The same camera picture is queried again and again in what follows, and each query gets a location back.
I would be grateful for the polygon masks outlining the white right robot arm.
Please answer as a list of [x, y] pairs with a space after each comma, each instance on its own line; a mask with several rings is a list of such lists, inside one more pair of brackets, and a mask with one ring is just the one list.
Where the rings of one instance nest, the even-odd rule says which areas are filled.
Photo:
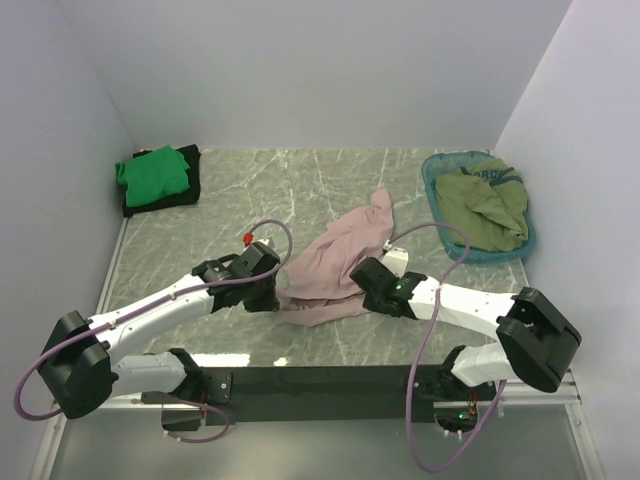
[[556, 392], [582, 342], [581, 334], [539, 290], [489, 293], [454, 286], [415, 272], [395, 275], [367, 258], [351, 273], [364, 307], [395, 318], [445, 323], [480, 333], [490, 343], [455, 347], [429, 380], [412, 366], [409, 392], [424, 390], [439, 401], [465, 398], [488, 383], [518, 379], [544, 393]]

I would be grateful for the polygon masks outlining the pink tank top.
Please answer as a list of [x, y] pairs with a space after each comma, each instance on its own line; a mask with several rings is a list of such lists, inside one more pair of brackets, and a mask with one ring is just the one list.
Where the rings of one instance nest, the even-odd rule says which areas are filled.
[[368, 257], [378, 257], [394, 231], [393, 207], [387, 189], [379, 189], [370, 203], [327, 225], [285, 272], [289, 285], [277, 291], [287, 303], [276, 313], [279, 322], [301, 327], [365, 314], [362, 290], [350, 278]]

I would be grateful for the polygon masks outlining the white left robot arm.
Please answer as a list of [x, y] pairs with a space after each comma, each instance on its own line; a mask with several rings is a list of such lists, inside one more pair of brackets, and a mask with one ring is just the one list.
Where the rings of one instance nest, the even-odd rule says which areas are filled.
[[62, 414], [77, 419], [112, 397], [162, 392], [179, 402], [206, 398], [204, 373], [182, 348], [160, 354], [135, 349], [184, 322], [243, 305], [275, 310], [279, 256], [265, 243], [205, 261], [169, 287], [89, 319], [73, 311], [56, 323], [45, 347], [54, 355], [38, 369]]

